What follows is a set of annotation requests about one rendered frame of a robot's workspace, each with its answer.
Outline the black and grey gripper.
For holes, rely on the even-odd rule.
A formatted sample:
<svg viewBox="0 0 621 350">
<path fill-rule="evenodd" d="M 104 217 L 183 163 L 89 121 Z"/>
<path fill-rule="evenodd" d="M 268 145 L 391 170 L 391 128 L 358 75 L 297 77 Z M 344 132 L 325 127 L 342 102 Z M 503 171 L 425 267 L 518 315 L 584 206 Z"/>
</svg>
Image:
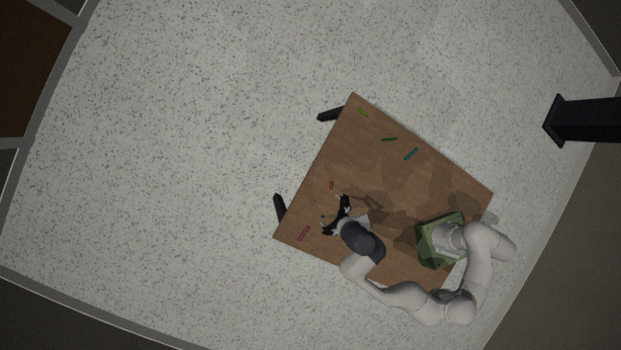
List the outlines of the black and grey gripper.
<svg viewBox="0 0 621 350">
<path fill-rule="evenodd" d="M 320 222 L 320 224 L 322 225 L 322 229 L 324 229 L 324 231 L 322 232 L 322 234 L 325 235 L 337 235 L 335 234 L 336 228 L 337 228 L 337 224 L 338 222 L 345 218 L 345 217 L 349 217 L 349 215 L 347 214 L 347 212 L 350 210 L 351 211 L 351 207 L 350 207 L 350 202 L 349 202 L 349 196 L 343 194 L 343 197 L 335 195 L 338 199 L 340 199 L 340 206 L 339 206 L 339 210 L 338 210 L 338 215 L 335 218 L 335 220 L 329 224 L 326 225 L 324 222 Z"/>
</svg>

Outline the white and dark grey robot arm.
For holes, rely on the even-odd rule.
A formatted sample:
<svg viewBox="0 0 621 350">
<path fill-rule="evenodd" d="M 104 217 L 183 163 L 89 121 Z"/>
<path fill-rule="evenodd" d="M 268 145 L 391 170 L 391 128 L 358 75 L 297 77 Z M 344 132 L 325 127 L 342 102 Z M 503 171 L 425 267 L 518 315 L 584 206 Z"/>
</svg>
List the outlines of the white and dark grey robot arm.
<svg viewBox="0 0 621 350">
<path fill-rule="evenodd" d="M 449 221 L 440 223 L 434 227 L 431 237 L 437 253 L 459 259 L 459 254 L 468 252 L 467 266 L 456 291 L 433 289 L 428 293 L 412 281 L 379 288 L 368 280 L 366 275 L 386 257 L 387 251 L 384 242 L 368 231 L 367 214 L 345 217 L 338 222 L 335 234 L 352 249 L 340 260 L 339 270 L 345 279 L 385 306 L 402 308 L 424 326 L 432 326 L 441 319 L 463 326 L 471 324 L 487 299 L 494 277 L 491 258 L 510 261 L 517 249 L 506 235 L 484 222 L 471 220 L 464 227 L 455 226 Z"/>
</svg>

